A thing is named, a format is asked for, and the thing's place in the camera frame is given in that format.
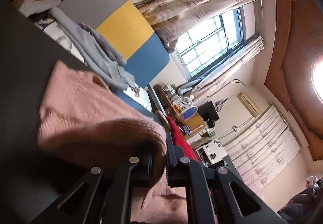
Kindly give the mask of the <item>pink knitted sweater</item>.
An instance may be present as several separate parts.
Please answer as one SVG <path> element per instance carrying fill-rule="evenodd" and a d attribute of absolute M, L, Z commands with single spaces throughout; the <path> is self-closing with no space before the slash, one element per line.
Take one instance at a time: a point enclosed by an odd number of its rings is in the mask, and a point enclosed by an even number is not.
<path fill-rule="evenodd" d="M 38 146 L 83 168 L 117 168 L 143 147 L 153 157 L 152 183 L 134 189 L 131 220 L 187 223 L 185 189 L 166 181 L 163 126 L 117 97 L 96 73 L 56 62 L 39 114 Z"/>

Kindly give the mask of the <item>red cloth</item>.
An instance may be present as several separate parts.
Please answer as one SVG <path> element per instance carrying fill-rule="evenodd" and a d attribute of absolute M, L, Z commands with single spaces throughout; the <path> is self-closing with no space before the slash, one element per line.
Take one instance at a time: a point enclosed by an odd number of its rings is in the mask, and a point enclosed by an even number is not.
<path fill-rule="evenodd" d="M 166 116 L 166 119 L 170 125 L 170 133 L 172 136 L 172 142 L 174 145 L 179 146 L 183 150 L 183 154 L 193 159 L 194 161 L 198 161 L 197 156 L 195 155 L 191 146 L 185 141 L 180 129 L 177 127 L 176 123 L 169 117 Z"/>

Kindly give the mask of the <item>black monitor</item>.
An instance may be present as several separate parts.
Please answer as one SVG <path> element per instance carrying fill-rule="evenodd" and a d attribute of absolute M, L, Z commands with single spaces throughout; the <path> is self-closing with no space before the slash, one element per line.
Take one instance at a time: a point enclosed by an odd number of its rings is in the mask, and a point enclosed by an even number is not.
<path fill-rule="evenodd" d="M 219 115 L 212 101 L 208 101 L 203 105 L 199 106 L 198 114 L 205 122 L 208 120 L 214 120 L 215 122 L 219 120 Z"/>

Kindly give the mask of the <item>cluttered wooden side table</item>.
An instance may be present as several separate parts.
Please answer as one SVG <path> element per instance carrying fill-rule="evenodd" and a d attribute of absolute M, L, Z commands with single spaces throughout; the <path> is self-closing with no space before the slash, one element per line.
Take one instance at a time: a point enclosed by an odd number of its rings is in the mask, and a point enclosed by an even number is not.
<path fill-rule="evenodd" d="M 198 108 L 177 94 L 176 90 L 169 84 L 156 84 L 153 86 L 160 103 L 178 127 L 183 131 L 184 138 L 197 135 L 206 128 L 206 123 L 198 114 Z"/>

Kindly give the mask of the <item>white happiness ticket pillow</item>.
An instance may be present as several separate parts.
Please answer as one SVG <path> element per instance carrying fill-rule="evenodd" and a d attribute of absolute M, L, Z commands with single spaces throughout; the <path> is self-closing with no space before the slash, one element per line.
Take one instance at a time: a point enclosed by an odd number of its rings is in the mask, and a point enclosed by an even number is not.
<path fill-rule="evenodd" d="M 152 105 L 149 99 L 149 95 L 142 87 L 135 84 L 134 88 L 128 87 L 127 90 L 123 90 L 123 93 L 130 97 L 132 100 L 136 101 L 149 112 L 152 112 Z"/>

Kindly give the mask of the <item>grey garment on sofa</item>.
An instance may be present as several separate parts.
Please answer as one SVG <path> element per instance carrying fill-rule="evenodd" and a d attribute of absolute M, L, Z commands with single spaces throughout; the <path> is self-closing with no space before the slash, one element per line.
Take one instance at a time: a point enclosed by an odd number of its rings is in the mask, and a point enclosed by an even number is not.
<path fill-rule="evenodd" d="M 139 91 L 132 74 L 124 70 L 127 61 L 101 34 L 87 24 L 75 23 L 63 11 L 54 7 L 49 11 L 65 35 L 72 41 L 87 65 L 106 84 L 120 90 Z"/>

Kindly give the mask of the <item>window with grille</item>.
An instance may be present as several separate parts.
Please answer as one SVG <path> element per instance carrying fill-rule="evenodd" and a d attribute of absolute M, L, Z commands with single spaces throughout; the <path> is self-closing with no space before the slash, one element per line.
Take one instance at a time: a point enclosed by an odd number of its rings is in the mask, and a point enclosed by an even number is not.
<path fill-rule="evenodd" d="M 254 4 L 211 17 L 181 35 L 173 54 L 187 81 L 233 57 L 256 35 Z"/>

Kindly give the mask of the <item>round ceiling lamp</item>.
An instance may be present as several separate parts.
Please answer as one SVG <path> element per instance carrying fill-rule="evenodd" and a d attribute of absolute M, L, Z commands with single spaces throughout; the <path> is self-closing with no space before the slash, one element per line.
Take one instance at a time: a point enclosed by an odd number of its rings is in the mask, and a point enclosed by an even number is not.
<path fill-rule="evenodd" d="M 318 54 L 311 68 L 311 83 L 320 102 L 323 102 L 323 56 Z"/>

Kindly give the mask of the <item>patterned white blue cushion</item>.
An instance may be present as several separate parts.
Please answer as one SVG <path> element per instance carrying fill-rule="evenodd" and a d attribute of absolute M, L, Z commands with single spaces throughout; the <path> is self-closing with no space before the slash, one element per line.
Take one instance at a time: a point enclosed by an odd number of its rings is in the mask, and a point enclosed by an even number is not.
<path fill-rule="evenodd" d="M 55 42 L 57 42 L 60 46 L 62 46 L 65 50 L 67 50 L 82 63 L 85 63 L 84 58 L 82 57 L 76 46 L 64 33 L 56 20 L 52 18 L 42 19 L 39 22 L 36 22 L 35 26 L 46 33 L 49 37 L 51 37 Z"/>

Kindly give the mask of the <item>beige patterned curtain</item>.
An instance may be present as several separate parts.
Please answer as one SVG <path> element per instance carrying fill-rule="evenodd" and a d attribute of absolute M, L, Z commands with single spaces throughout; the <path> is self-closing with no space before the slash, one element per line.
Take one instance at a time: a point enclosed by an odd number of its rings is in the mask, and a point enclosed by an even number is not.
<path fill-rule="evenodd" d="M 154 0 L 136 7 L 172 53 L 181 35 L 201 22 L 256 0 Z"/>

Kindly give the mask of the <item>grey yellow blue sofa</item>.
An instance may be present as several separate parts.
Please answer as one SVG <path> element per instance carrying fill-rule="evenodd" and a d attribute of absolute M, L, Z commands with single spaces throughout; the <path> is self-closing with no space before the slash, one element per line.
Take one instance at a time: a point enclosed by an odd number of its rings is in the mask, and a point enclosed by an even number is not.
<path fill-rule="evenodd" d="M 54 7 L 75 23 L 87 24 L 101 34 L 123 55 L 127 61 L 124 70 L 143 89 L 169 63 L 159 37 L 130 0 L 37 0 L 24 2 L 18 9 L 25 17 L 45 13 L 45 18 L 54 19 L 49 13 Z M 140 105 L 123 90 L 110 87 L 124 100 Z"/>

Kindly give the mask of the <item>wall air conditioner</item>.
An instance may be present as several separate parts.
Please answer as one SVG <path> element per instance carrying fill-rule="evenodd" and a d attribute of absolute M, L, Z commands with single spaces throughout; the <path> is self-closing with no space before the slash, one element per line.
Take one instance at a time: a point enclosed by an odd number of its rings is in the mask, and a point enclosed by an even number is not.
<path fill-rule="evenodd" d="M 257 117 L 261 114 L 261 109 L 247 93 L 241 92 L 237 95 L 237 98 L 252 117 Z"/>

